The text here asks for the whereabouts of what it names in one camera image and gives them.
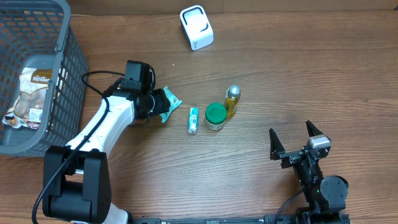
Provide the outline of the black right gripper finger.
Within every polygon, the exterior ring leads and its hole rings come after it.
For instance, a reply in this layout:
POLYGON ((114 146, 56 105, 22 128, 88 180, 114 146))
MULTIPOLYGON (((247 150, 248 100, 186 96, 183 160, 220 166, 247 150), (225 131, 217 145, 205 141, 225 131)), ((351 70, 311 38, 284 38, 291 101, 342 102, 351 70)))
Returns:
POLYGON ((308 135, 310 137, 319 136, 323 134, 310 120, 306 121, 306 126, 307 126, 308 135))
POLYGON ((285 148, 272 128, 269 130, 269 136, 271 142, 270 159, 274 161, 279 160, 280 156, 285 153, 285 148))

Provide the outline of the teal white wet wipes pack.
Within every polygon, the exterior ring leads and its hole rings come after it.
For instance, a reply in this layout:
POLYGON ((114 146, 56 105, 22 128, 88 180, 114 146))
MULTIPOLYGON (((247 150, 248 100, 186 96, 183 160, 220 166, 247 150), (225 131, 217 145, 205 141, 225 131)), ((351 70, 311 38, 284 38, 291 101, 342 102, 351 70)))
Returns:
POLYGON ((163 88, 165 95, 170 103, 170 107, 168 112, 162 113, 160 114, 160 117, 162 118, 162 123, 165 123, 169 116, 172 114, 172 112, 177 109, 182 103, 183 101, 178 99, 168 88, 168 86, 165 86, 163 88))

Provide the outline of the teal snack packet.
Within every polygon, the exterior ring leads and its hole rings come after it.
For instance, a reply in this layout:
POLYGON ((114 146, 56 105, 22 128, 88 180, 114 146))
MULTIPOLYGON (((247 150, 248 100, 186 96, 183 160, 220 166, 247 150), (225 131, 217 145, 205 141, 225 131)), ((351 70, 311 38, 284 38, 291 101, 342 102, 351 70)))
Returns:
POLYGON ((188 117, 188 133, 196 134, 198 130, 198 108, 190 108, 188 117))

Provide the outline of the green lid white jar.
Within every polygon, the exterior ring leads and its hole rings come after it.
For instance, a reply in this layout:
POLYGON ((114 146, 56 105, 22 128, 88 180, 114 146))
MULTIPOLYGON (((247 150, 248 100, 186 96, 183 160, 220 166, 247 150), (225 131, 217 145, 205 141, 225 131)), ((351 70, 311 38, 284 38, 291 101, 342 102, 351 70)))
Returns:
POLYGON ((205 124, 213 131, 224 127, 227 119, 227 110, 221 103, 212 103, 208 105, 205 111, 205 124))

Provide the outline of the yellow dish soap bottle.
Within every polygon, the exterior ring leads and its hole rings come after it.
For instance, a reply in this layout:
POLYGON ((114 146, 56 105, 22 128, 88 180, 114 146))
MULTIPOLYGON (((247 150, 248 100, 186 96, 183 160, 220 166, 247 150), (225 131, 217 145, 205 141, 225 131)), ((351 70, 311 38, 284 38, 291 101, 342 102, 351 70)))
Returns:
POLYGON ((231 85, 227 89, 224 100, 224 107, 227 110, 227 117, 231 118, 235 115, 240 97, 241 89, 238 85, 231 85))

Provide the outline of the brown white snack packet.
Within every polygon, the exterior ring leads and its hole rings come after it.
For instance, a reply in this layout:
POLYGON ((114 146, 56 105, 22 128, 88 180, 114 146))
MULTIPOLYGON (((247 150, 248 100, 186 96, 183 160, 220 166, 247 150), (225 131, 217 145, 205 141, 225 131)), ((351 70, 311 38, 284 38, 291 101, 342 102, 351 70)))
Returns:
POLYGON ((19 76, 19 96, 2 123, 14 129, 38 129, 51 77, 52 69, 24 68, 19 76))

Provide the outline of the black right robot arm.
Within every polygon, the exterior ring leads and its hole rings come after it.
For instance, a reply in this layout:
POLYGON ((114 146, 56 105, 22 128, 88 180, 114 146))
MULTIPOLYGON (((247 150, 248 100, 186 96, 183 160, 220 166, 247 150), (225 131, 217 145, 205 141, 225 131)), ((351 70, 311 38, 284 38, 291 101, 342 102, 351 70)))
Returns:
POLYGON ((311 121, 306 121, 308 141, 301 149, 286 152, 276 132, 269 130, 270 159, 280 160, 281 168, 293 167, 301 189, 282 204, 275 215, 264 217, 267 223, 350 224, 346 208, 348 181, 338 175, 325 177, 318 164, 331 149, 331 139, 324 135, 311 121), (299 207, 292 215, 282 215, 283 209, 300 194, 304 194, 306 207, 299 207))

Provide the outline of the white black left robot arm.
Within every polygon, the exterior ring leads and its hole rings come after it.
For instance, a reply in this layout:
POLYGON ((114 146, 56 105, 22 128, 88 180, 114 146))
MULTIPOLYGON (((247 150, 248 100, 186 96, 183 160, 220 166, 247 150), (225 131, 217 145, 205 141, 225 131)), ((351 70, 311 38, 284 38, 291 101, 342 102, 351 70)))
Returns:
POLYGON ((132 223, 132 215, 112 202, 108 156, 133 121, 164 113, 169 107, 161 88, 136 98, 117 89, 103 98, 80 134, 45 153, 44 215, 73 223, 132 223))

